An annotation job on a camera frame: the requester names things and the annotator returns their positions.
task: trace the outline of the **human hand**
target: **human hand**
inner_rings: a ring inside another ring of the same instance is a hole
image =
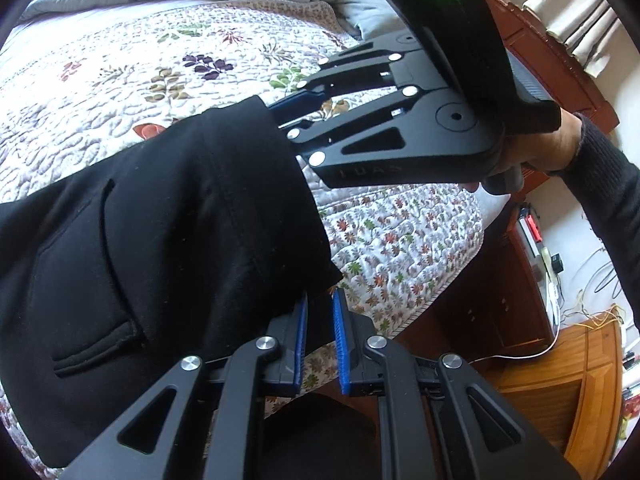
[[[502,173],[516,164],[528,164],[539,171],[564,170],[578,151],[582,121],[562,110],[560,128],[550,134],[529,134],[504,139],[502,153],[492,174]],[[478,189],[478,182],[461,184],[468,192]]]

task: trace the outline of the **wall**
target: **wall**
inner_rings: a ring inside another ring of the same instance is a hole
[[[620,117],[620,126],[612,136],[614,143],[632,162],[640,164],[640,54],[622,28],[619,34],[618,46],[596,83]],[[578,291],[587,285],[600,266],[609,261],[609,257],[606,252],[599,251],[584,263],[594,251],[602,247],[602,243],[591,230],[580,205],[560,179],[553,178],[545,182],[530,193],[528,199],[540,215],[546,244],[552,254],[560,253],[562,256],[564,272],[561,277],[566,300],[564,309],[570,310],[575,306]],[[611,297],[613,283],[600,293],[594,293],[594,286],[605,274],[606,271],[599,273],[586,291],[584,303],[591,313],[607,310],[614,302]],[[626,319],[632,320],[624,295],[621,294],[615,301],[625,309]],[[577,322],[580,317],[572,317],[570,320]],[[626,332],[628,341],[633,341],[637,336],[635,328]],[[640,352],[640,346],[636,347],[636,351]]]

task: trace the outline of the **round joint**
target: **round joint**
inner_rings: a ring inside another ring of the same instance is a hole
[[[369,339],[367,339],[367,345],[370,348],[384,348],[386,346],[386,339],[381,335],[372,335]]]
[[[404,95],[405,97],[413,97],[414,95],[416,95],[419,92],[418,88],[415,86],[405,86],[402,89],[402,95]]]
[[[447,354],[442,358],[442,364],[455,370],[462,366],[462,357],[457,354]]]
[[[309,157],[309,165],[316,168],[317,166],[320,166],[320,164],[322,164],[325,159],[326,155],[324,154],[324,152],[312,153]]]
[[[271,350],[274,346],[276,346],[277,341],[269,336],[263,336],[260,339],[258,339],[258,341],[255,342],[255,345],[260,349],[260,350]]]
[[[185,357],[180,362],[180,368],[182,368],[187,372],[193,372],[194,370],[197,370],[198,368],[200,368],[201,364],[202,364],[202,359],[200,359],[197,355],[190,355],[188,357]]]

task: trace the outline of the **floral pattern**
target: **floral pattern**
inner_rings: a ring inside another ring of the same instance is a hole
[[[247,0],[164,10],[20,66],[3,64],[0,202],[17,200],[212,106],[255,94],[273,103],[316,72],[320,59],[355,44],[324,2]],[[73,68],[80,62],[82,70]],[[61,81],[62,67],[72,82]],[[337,97],[310,118],[330,119],[390,91]],[[419,316],[481,245],[478,206],[457,186],[328,189],[303,160],[299,164],[332,259],[344,273],[340,285],[350,308],[370,316],[380,333],[393,337]],[[336,373],[335,346],[317,349],[305,360],[303,391]],[[269,399],[268,413],[286,402]],[[56,478],[60,470],[39,460],[1,388],[0,418],[40,476]]]

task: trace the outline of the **wooden headboard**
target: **wooden headboard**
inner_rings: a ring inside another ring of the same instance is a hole
[[[546,33],[545,26],[532,12],[521,10],[508,0],[487,2],[505,46],[562,108],[584,114],[606,134],[620,124],[593,79],[563,44]],[[548,179],[545,174],[531,170],[524,170],[524,177],[519,199]]]

